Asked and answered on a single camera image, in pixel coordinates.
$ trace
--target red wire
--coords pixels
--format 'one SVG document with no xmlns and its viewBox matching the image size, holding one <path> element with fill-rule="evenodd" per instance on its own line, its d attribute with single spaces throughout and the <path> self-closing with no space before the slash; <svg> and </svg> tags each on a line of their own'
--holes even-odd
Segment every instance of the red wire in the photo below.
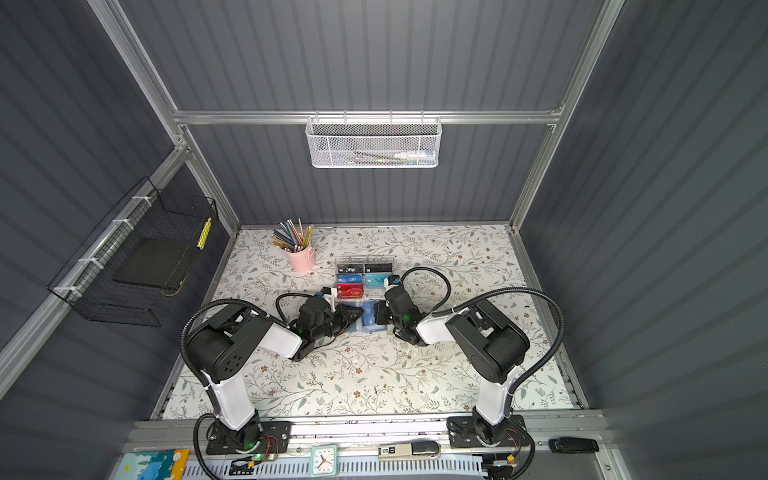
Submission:
<svg viewBox="0 0 768 480">
<path fill-rule="evenodd" d="M 520 435 L 520 434 L 517 433 L 515 430 L 507 429 L 507 436 L 509 437 L 510 440 L 512 440 L 514 442 L 515 449 L 517 449 L 518 453 L 520 453 L 520 445 L 518 445 L 517 441 L 512 438 L 512 435 L 509 435 L 509 432 L 515 432 L 515 435 Z"/>
<path fill-rule="evenodd" d="M 279 443 L 277 443 L 277 437 L 275 437 L 275 436 L 272 436 L 272 435 L 267 435 L 267 436 L 266 436 L 266 439 L 267 439 L 268 441 L 269 441 L 269 439 L 275 439 L 275 449 L 276 449 L 276 451 L 275 451 L 275 459 L 277 459 L 277 456 L 278 456 L 278 455 L 279 455 L 279 453 L 280 453 L 280 444 L 279 444 Z"/>
</svg>

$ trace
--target analog clock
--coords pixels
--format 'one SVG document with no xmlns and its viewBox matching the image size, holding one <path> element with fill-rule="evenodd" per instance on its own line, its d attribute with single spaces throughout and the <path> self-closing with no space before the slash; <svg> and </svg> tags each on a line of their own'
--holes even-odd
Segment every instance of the analog clock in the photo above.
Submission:
<svg viewBox="0 0 768 480">
<path fill-rule="evenodd" d="M 339 450 L 335 445 L 323 445 L 312 449 L 310 456 L 310 475 L 313 477 L 326 477 L 339 473 L 337 454 Z"/>
</svg>

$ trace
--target floral pattern table surface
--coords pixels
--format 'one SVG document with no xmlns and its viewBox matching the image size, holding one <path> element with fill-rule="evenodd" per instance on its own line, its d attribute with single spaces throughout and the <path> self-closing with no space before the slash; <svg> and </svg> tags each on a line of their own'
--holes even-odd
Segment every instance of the floral pattern table surface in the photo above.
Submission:
<svg viewBox="0 0 768 480">
<path fill-rule="evenodd" d="M 317 266 L 299 275 L 285 252 L 270 242 L 270 230 L 242 230 L 214 298 L 242 298 L 274 313 L 281 293 L 314 293 L 333 285 L 334 260 L 352 255 L 392 255 L 396 273 L 418 265 L 437 267 L 451 280 L 447 305 L 500 286 L 525 284 L 503 225 L 318 228 L 313 246 Z M 406 287 L 422 310 L 445 295 L 442 281 L 430 273 L 409 275 Z M 289 318 L 296 318 L 300 300 L 283 301 Z M 531 297 L 492 301 L 531 340 L 523 364 L 529 367 L 549 347 Z M 411 346 L 390 332 L 342 334 L 302 362 L 257 349 L 243 372 L 250 398 L 265 417 L 465 411 L 475 404 L 479 378 L 455 343 Z M 521 385 L 513 405 L 573 407 L 554 360 Z M 192 419 L 210 410 L 200 383 L 184 367 L 164 418 Z"/>
</svg>

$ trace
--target gray corrugated wall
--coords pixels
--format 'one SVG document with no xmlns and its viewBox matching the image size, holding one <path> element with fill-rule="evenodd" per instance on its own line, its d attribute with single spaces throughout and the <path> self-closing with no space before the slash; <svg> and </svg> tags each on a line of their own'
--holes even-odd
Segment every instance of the gray corrugated wall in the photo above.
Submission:
<svg viewBox="0 0 768 480">
<path fill-rule="evenodd" d="M 522 229 L 635 478 L 762 478 L 768 3 L 629 2 Z"/>
<path fill-rule="evenodd" d="M 599 0 L 123 2 L 182 110 L 548 110 Z M 545 126 L 446 126 L 440 165 L 317 170 L 302 127 L 191 128 L 243 224 L 507 220 Z M 286 189 L 293 190 L 288 198 Z"/>
<path fill-rule="evenodd" d="M 546 110 L 599 0 L 130 0 L 182 110 Z"/>
<path fill-rule="evenodd" d="M 165 190 L 202 194 L 185 167 Z M 67 315 L 0 401 L 0 478 L 108 477 L 134 422 L 149 418 L 228 241 L 216 222 L 159 328 Z"/>
<path fill-rule="evenodd" d="M 0 2 L 0 347 L 173 144 L 85 2 Z"/>
<path fill-rule="evenodd" d="M 172 143 L 85 1 L 0 2 L 0 347 Z M 200 194 L 186 168 L 171 189 Z M 0 478 L 105 478 L 146 419 L 228 237 L 214 227 L 162 328 L 68 315 L 0 400 Z"/>
<path fill-rule="evenodd" d="M 240 222 L 274 224 L 507 220 L 548 127 L 446 125 L 437 168 L 354 170 L 312 167 L 301 126 L 190 129 Z"/>
</svg>

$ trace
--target metal mounting plate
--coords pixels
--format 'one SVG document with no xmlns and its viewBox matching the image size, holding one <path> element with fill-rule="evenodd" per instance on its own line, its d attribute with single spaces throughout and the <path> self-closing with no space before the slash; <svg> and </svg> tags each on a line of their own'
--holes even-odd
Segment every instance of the metal mounting plate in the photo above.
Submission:
<svg viewBox="0 0 768 480">
<path fill-rule="evenodd" d="M 523 419 L 522 415 L 512 415 L 510 418 L 525 428 L 525 420 Z M 451 433 L 450 441 L 452 449 L 476 449 L 486 446 L 480 443 L 480 439 L 478 439 L 478 436 L 475 434 L 475 424 L 471 416 L 448 417 L 446 420 L 446 422 L 451 421 L 458 423 L 465 429 L 463 432 L 456 432 L 455 435 L 453 432 Z M 517 435 L 515 441 L 518 443 L 517 446 L 520 447 L 528 446 L 531 444 L 522 436 L 522 434 Z M 505 435 L 501 443 L 494 445 L 494 447 L 515 447 L 515 441 Z"/>
<path fill-rule="evenodd" d="M 277 439 L 277 452 L 285 453 L 288 451 L 288 441 L 290 440 L 291 422 L 261 422 L 261 428 L 267 435 Z M 226 435 L 216 435 L 216 439 L 208 440 L 208 446 L 205 452 L 208 455 L 230 455 L 237 454 L 233 443 Z M 266 453 L 266 442 L 261 442 L 253 453 Z M 270 452 L 274 453 L 274 446 L 270 446 Z"/>
</svg>

